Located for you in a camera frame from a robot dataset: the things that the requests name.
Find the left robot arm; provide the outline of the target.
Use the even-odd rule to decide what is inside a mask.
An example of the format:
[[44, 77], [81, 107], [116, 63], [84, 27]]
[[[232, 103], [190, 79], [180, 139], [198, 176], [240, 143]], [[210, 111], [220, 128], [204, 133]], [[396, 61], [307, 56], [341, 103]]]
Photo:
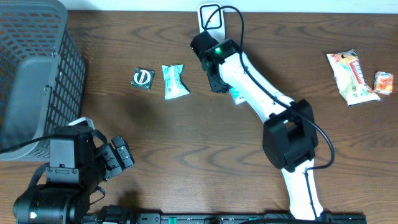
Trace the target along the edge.
[[17, 198], [17, 223], [83, 223], [100, 183], [131, 168], [135, 161], [127, 142], [112, 140], [82, 117], [55, 128], [50, 138], [50, 161], [33, 174], [27, 190]]

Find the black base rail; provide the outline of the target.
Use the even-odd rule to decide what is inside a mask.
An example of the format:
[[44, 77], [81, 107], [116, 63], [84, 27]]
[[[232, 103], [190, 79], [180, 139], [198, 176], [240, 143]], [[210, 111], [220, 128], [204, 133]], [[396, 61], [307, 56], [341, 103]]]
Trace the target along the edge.
[[294, 220], [288, 213], [266, 213], [257, 215], [161, 215], [158, 213], [92, 214], [82, 219], [82, 223], [132, 223], [132, 224], [205, 224], [205, 223], [243, 223], [252, 220], [276, 219]]

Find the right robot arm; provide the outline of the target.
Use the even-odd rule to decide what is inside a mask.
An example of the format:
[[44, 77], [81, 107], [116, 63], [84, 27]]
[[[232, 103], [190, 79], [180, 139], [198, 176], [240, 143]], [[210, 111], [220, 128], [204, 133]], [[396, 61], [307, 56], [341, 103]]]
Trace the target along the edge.
[[272, 86], [233, 40], [218, 42], [203, 31], [190, 46], [208, 76], [211, 90], [224, 93], [234, 88], [260, 117], [264, 124], [262, 147], [284, 176], [293, 217], [320, 218], [323, 207], [312, 171], [318, 138], [309, 103], [296, 102]]

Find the grey plastic shopping basket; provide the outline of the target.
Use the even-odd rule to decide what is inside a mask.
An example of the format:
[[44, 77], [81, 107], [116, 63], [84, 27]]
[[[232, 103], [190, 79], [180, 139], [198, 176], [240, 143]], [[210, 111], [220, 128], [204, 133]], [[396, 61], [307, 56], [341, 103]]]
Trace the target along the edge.
[[1, 1], [1, 160], [47, 161], [59, 126], [80, 117], [85, 61], [60, 1]]

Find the white blue snack bag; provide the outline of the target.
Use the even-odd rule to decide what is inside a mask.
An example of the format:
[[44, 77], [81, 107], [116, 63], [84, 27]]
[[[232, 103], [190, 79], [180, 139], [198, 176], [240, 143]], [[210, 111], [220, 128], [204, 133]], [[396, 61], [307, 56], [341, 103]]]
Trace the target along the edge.
[[366, 84], [359, 58], [354, 49], [327, 54], [326, 57], [333, 70], [339, 93], [348, 106], [381, 100]]

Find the green tissue pack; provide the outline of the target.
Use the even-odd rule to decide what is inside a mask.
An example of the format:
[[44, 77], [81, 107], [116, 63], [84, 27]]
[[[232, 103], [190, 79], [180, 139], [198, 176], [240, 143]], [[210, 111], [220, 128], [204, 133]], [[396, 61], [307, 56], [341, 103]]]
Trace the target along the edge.
[[240, 94], [240, 92], [235, 88], [231, 88], [229, 90], [229, 93], [230, 93], [235, 105], [240, 105], [241, 103], [244, 103], [246, 101], [244, 99], [244, 97], [242, 96], [242, 94]]

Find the light green wipes pack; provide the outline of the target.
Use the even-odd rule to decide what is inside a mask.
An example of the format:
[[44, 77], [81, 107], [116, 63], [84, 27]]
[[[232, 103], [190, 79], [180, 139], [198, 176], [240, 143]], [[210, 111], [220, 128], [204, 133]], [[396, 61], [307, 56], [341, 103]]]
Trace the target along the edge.
[[183, 65], [163, 65], [162, 73], [165, 82], [165, 96], [166, 100], [171, 100], [190, 92], [181, 81], [181, 74], [183, 72]]

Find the orange tissue pack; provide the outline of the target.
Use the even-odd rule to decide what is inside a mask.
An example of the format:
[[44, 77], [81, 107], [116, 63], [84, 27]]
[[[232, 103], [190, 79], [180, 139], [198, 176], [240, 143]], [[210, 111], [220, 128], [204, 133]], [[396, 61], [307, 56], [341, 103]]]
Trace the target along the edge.
[[394, 76], [391, 73], [376, 72], [374, 76], [373, 90], [376, 93], [383, 95], [390, 95], [393, 91]]

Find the white barcode scanner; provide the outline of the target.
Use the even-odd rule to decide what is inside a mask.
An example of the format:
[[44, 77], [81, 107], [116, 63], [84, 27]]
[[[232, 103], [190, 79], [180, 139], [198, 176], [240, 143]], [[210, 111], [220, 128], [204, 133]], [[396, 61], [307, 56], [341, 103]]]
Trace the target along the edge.
[[211, 16], [220, 7], [221, 4], [218, 2], [207, 2], [199, 5], [197, 9], [199, 31], [205, 30], [205, 25], [211, 17], [206, 30], [217, 42], [222, 42], [226, 38], [223, 10]]

